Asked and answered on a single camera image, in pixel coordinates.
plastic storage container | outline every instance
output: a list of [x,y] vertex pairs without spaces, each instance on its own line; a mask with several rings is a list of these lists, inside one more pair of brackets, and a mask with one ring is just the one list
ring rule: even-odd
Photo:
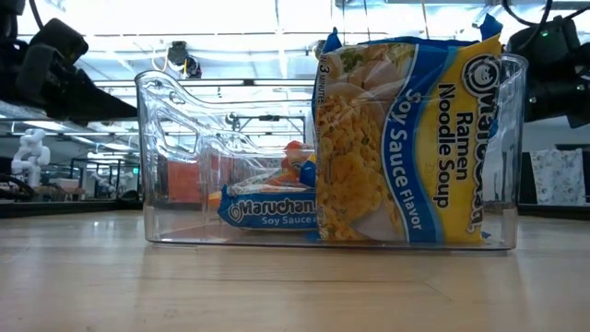
[[[526,61],[504,54],[497,126],[484,161],[484,207],[478,244],[337,242],[319,240],[317,231],[257,231],[230,226],[218,216],[216,193],[280,167],[286,152],[259,148],[227,121],[244,117],[284,116],[311,101],[211,103],[191,96],[173,78],[146,72],[136,78],[146,239],[156,243],[260,246],[379,247],[443,250],[507,250],[516,246],[521,131]],[[303,140],[313,136],[308,124]],[[170,130],[176,126],[177,132]],[[302,153],[311,153],[304,149]]]

